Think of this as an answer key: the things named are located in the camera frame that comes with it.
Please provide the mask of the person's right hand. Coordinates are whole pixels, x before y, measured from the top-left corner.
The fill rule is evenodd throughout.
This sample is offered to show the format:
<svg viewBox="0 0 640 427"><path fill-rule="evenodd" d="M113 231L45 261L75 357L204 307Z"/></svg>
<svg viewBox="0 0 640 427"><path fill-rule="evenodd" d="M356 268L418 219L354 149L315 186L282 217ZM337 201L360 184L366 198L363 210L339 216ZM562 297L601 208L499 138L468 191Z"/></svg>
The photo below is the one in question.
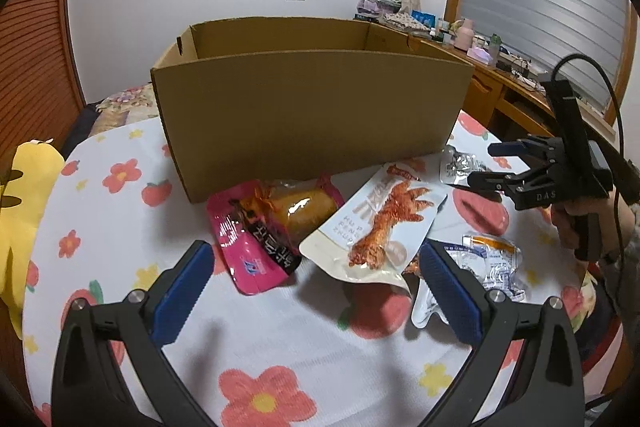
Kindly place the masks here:
<svg viewBox="0 0 640 427"><path fill-rule="evenodd" d="M616 260L634 235L636 216L615 191L607 198L582 197L551 206L552 225L564 248L577 249L600 230L599 257Z"/></svg>

